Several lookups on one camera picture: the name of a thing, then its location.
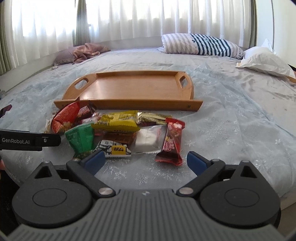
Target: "pink cloth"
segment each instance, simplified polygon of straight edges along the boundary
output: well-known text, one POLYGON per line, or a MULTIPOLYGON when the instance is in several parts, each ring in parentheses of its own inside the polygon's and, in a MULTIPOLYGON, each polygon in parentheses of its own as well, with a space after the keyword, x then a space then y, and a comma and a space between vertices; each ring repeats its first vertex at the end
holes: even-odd
POLYGON ((81 63, 89 58, 93 58, 100 55, 100 53, 104 53, 107 51, 110 51, 107 46, 86 43, 85 45, 81 45, 73 51, 73 55, 75 57, 74 63, 81 63))

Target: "striped pillow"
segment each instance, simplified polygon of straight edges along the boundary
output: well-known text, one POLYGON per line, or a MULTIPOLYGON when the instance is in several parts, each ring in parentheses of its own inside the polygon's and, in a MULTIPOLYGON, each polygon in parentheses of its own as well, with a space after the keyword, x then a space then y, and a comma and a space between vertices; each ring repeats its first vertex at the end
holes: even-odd
POLYGON ((202 34, 164 34, 161 36, 165 53, 218 55, 242 59, 244 51, 224 39, 202 34))

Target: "bed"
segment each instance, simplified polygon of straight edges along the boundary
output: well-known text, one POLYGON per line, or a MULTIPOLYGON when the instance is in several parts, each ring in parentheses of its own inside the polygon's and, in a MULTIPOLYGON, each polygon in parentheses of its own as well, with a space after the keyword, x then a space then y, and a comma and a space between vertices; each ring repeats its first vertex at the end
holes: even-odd
MULTIPOLYGON (((193 150, 208 159, 227 164, 250 160, 282 200, 282 208, 296 202, 295 87, 286 78, 235 68, 228 57, 164 54, 156 49, 117 50, 80 64, 45 70, 11 89, 0 101, 12 109, 0 119, 0 128, 43 132, 46 120, 78 77, 94 72, 120 70, 185 71, 194 84, 194 98, 204 101, 198 112, 159 111, 186 123, 182 133, 181 167, 154 162, 155 154, 131 159, 107 159, 96 174, 100 180, 121 188, 172 188, 195 178, 186 165, 193 150)), ((10 176, 21 185, 45 160, 65 164, 74 151, 65 137, 59 147, 42 152, 3 150, 1 156, 10 176)))

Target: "pile of snacks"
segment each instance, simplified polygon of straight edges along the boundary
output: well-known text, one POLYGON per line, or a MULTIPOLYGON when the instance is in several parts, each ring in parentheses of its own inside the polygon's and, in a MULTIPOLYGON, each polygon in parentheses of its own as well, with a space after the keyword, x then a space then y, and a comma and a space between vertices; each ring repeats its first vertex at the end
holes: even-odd
POLYGON ((184 122, 172 116, 136 110, 103 114, 92 103, 80 107, 74 102, 47 121, 45 132, 65 134, 74 158, 84 159, 96 150, 106 157, 123 158, 157 153, 156 161, 179 166, 184 127, 184 122))

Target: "yellow label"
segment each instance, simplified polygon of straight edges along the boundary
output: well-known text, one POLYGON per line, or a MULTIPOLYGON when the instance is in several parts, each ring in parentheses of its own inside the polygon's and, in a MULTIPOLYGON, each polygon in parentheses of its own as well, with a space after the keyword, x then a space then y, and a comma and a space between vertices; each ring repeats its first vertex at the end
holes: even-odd
POLYGON ((112 155, 125 155, 126 146, 112 146, 112 155))

